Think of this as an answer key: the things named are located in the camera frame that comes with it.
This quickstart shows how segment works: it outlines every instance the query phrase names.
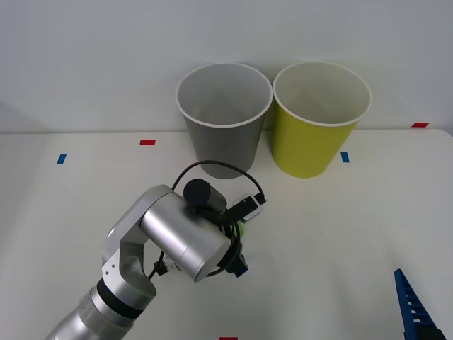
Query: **paper cup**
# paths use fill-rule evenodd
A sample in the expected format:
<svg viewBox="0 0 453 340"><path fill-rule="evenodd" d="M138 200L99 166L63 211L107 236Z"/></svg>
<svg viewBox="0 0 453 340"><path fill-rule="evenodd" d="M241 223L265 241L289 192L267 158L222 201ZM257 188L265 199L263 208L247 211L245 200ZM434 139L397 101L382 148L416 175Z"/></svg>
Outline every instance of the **paper cup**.
<svg viewBox="0 0 453 340"><path fill-rule="evenodd" d="M355 72L331 62L300 62L275 77L273 157L286 173L309 178L326 170L372 102Z"/></svg>
<svg viewBox="0 0 453 340"><path fill-rule="evenodd" d="M176 103L184 115L197 158L226 162L248 171L255 159L266 111L273 100L269 80L238 63L209 64L191 71L179 83ZM206 164L219 179L240 176L234 170Z"/></svg>

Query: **blue tape marker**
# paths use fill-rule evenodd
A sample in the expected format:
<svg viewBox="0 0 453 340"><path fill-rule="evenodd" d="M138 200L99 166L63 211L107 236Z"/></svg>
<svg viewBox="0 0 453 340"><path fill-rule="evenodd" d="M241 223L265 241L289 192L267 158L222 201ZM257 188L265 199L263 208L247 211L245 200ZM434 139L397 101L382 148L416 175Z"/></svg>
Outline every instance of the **blue tape marker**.
<svg viewBox="0 0 453 340"><path fill-rule="evenodd" d="M341 159L343 160L343 163L349 163L349 156L346 151L340 152L341 154Z"/></svg>
<svg viewBox="0 0 453 340"><path fill-rule="evenodd" d="M66 159L66 154L60 154L57 160L57 164L63 164L64 160Z"/></svg>

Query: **yellow cup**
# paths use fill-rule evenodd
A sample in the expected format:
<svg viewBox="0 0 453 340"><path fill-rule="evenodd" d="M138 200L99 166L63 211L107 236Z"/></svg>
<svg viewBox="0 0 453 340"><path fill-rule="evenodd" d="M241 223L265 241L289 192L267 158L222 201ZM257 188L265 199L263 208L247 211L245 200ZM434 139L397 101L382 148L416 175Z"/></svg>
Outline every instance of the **yellow cup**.
<svg viewBox="0 0 453 340"><path fill-rule="evenodd" d="M372 102L368 84L331 62L300 62L275 77L275 163L309 178L326 170Z"/></svg>

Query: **white table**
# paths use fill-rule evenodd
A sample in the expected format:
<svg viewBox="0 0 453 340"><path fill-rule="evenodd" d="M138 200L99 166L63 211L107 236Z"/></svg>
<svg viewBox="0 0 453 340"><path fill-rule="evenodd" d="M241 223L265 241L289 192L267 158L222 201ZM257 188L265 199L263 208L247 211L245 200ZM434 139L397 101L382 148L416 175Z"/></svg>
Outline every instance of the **white table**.
<svg viewBox="0 0 453 340"><path fill-rule="evenodd" d="M156 277L158 295L126 339L402 340L397 268L452 339L453 138L361 130L342 150L350 163L338 155L321 176L297 179L264 135L250 173L268 203L246 226L250 270ZM43 339L101 277L105 237L126 209L195 160L183 132L0 135L1 338ZM256 192L201 169L179 192L197 176L229 202ZM149 272L159 250L146 251Z"/></svg>

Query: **black ring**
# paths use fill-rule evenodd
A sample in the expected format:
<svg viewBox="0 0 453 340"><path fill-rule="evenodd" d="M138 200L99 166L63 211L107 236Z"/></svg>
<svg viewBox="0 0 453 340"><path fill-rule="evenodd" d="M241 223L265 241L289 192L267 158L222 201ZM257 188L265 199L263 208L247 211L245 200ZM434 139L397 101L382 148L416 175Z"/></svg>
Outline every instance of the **black ring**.
<svg viewBox="0 0 453 340"><path fill-rule="evenodd" d="M133 307L126 305L123 301L118 299L110 289L105 285L104 279L100 279L98 285L96 286L98 289L99 296L104 300L104 302L109 306L112 310L117 312L119 315L126 317L128 319L136 319L138 318L143 310L136 310Z"/></svg>

